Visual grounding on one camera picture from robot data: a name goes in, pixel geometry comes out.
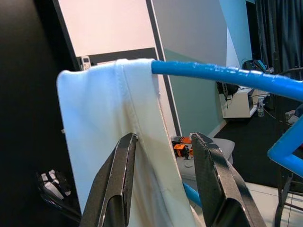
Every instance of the wall-mounted thermostat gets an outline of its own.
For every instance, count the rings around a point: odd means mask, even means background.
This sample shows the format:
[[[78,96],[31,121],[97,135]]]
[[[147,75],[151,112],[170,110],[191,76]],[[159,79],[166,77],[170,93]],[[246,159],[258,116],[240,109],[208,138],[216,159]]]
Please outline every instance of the wall-mounted thermostat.
[[[81,69],[88,70],[91,67],[89,56],[81,56]]]

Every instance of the black wall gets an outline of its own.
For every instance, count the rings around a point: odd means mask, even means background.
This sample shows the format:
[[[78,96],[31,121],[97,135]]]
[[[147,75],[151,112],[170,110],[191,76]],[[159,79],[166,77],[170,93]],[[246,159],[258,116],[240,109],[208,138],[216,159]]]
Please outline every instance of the black wall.
[[[77,68],[58,19],[39,14],[56,15],[52,4],[0,1],[0,226],[74,225],[35,185],[35,172],[51,168],[73,184],[56,77]]]

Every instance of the blue tape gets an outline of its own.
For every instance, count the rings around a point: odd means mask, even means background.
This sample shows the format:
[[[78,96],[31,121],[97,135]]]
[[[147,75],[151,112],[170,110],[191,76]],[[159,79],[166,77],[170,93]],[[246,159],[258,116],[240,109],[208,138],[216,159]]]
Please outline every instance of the blue tape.
[[[183,183],[183,187],[186,193],[186,196],[195,204],[197,204],[199,207],[202,207],[201,201],[200,201],[200,197],[199,197],[199,193],[194,190],[193,188],[191,188],[188,184]]]
[[[303,101],[302,81],[280,75],[266,74],[261,71],[248,71],[212,64],[178,61],[153,61],[151,63],[151,70],[154,74],[195,77],[253,87]]]
[[[273,145],[268,156],[286,169],[303,177],[303,160],[293,152],[303,143],[303,116]]]

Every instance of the white cabinet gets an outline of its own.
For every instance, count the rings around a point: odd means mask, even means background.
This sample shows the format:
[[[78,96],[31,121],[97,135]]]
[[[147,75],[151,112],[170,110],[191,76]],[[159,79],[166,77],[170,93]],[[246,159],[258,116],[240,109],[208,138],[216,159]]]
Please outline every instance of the white cabinet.
[[[250,118],[257,110],[258,96],[267,92],[240,87],[233,95],[225,100],[224,94],[220,94],[221,110],[223,118]]]

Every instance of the orange object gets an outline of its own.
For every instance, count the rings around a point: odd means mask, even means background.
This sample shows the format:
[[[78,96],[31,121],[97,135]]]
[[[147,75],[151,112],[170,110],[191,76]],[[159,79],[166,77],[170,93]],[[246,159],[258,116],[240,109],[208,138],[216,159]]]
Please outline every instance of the orange object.
[[[183,137],[183,138],[181,139],[181,142],[182,142],[182,143],[191,144],[191,139],[190,139],[190,137]]]
[[[176,144],[174,146],[175,150],[183,150],[185,148],[185,144]]]

